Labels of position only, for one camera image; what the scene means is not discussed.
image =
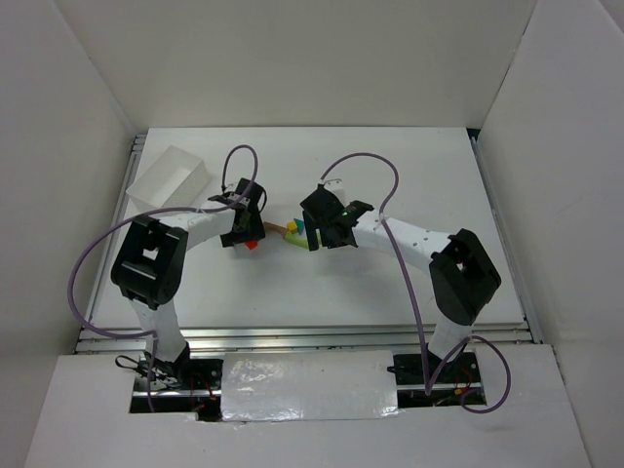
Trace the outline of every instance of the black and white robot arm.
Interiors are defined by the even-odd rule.
[[[219,211],[240,197],[249,183],[249,198]],[[156,367],[170,377],[178,378],[189,358],[188,343],[177,321],[174,296],[179,288],[184,257],[195,246],[219,236],[224,247],[257,242],[264,238],[258,209],[264,189],[255,182],[241,179],[238,186],[222,195],[211,197],[197,212],[174,214],[159,219],[138,216],[130,226],[111,270],[111,279],[119,286],[146,332],[147,350],[153,349]]]
[[[379,210],[355,201],[344,206],[322,184],[302,203],[310,250],[342,246],[375,249],[395,255]],[[479,312],[500,286],[500,276],[477,236],[461,229],[457,234],[423,229],[384,216],[406,263],[430,275],[438,319],[428,351],[440,360],[471,335]]]

